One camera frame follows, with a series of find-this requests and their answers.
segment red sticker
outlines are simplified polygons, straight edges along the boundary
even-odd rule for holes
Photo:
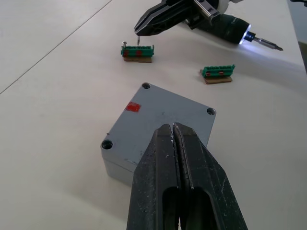
[[[141,108],[140,104],[129,102],[129,104],[126,107],[126,110],[137,113]]]

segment gray junction box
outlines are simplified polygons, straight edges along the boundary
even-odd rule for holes
[[[215,110],[152,84],[144,83],[101,144],[109,176],[131,186],[133,172],[156,129],[182,123],[207,146]]]

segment robotic arm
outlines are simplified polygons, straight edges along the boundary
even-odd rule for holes
[[[229,2],[242,0],[164,0],[150,8],[140,18],[134,31],[137,36],[157,35],[180,22],[190,29],[199,28],[234,44],[244,40],[282,51],[276,44],[257,38],[250,32],[251,25],[242,19],[223,14]]]

